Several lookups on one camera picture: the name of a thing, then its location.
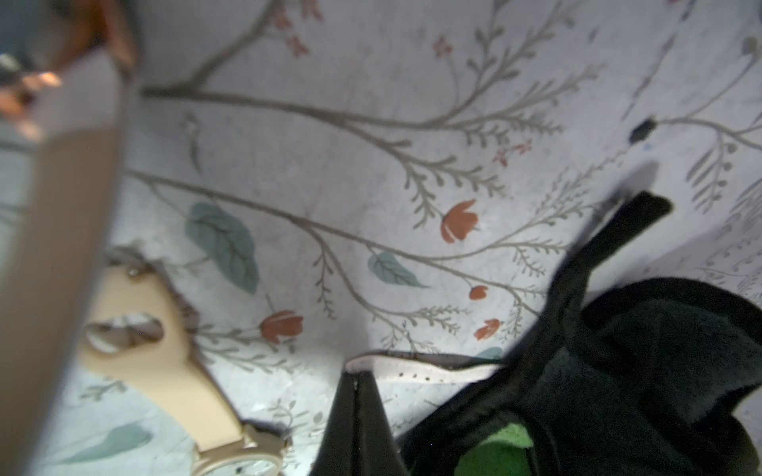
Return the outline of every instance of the black fabric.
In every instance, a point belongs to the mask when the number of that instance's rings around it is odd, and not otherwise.
[[[711,321],[708,325],[718,326],[712,332],[735,327],[739,333],[731,329],[726,337],[749,336],[752,348],[752,341],[762,342],[762,313],[756,306],[705,283],[659,279],[613,290],[581,309],[592,270],[670,209],[667,200],[640,193],[562,266],[537,325],[520,345],[522,354],[491,378],[466,387],[402,440],[402,458],[408,467],[415,463],[416,475],[452,474],[460,456],[505,426],[504,415],[516,409],[553,422],[566,460],[562,468],[575,474],[744,474],[755,464],[748,436],[730,411],[758,382],[741,388],[726,382],[727,393],[716,398],[694,389],[686,396],[692,401],[687,410],[671,399],[673,391],[664,393],[677,372],[664,352],[673,349],[685,357],[679,347],[670,347],[679,342],[674,334],[683,321],[694,327]],[[724,317],[715,322],[715,315]],[[723,324],[724,318],[730,324]],[[738,382],[753,382],[752,374],[747,369]],[[588,377],[591,390],[580,390]],[[560,388],[580,395],[576,400],[555,395]],[[589,411],[580,405],[596,391],[606,408]],[[549,401],[561,403],[554,407]],[[707,408],[707,401],[713,406]],[[564,402],[571,406],[559,413]],[[577,420],[569,416],[574,411]],[[697,411],[699,417],[690,414]],[[641,431],[643,444],[623,454],[623,442],[616,443],[615,436],[628,431]],[[596,441],[594,447],[575,441],[576,433],[585,432]]]

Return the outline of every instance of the beige watch strap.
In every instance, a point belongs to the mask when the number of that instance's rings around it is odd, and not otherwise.
[[[212,379],[191,358],[191,342],[180,312],[155,273],[129,275],[128,267],[104,271],[88,322],[144,313],[163,327],[161,340],[104,353],[87,337],[80,344],[82,365],[124,380],[173,416],[196,442],[199,452],[241,440],[242,425]]]

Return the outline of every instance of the black strap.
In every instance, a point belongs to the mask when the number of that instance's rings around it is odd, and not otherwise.
[[[585,342],[572,344],[575,351],[594,362],[616,361],[616,349],[606,341],[596,340],[579,318],[590,274],[670,211],[671,204],[666,199],[639,193],[562,266],[550,286],[536,328],[530,332],[529,343],[515,365],[470,385],[453,397],[443,411],[435,411],[406,436],[402,455],[408,466],[415,461],[415,474],[452,474],[466,451],[504,426],[501,409],[519,406],[548,361],[565,344]],[[454,410],[459,413],[453,417]]]

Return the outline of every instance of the black dark object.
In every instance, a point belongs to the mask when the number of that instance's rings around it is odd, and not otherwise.
[[[311,476],[408,476],[376,380],[344,373]]]
[[[562,474],[755,474],[754,447],[730,412],[762,382],[762,311],[678,279],[616,289],[581,310],[592,270],[670,209],[640,193],[561,267],[520,355],[404,438],[416,475],[451,475],[515,411],[549,428]],[[708,373],[723,359],[729,371]],[[688,401],[700,412],[686,416]]]
[[[656,129],[658,124],[652,118],[644,120],[639,126],[632,130],[629,134],[629,144],[635,144],[642,140],[646,140],[648,136]]]

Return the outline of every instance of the green fabric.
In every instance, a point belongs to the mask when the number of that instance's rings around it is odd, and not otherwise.
[[[471,448],[458,461],[454,476],[531,476],[527,429],[511,423]]]

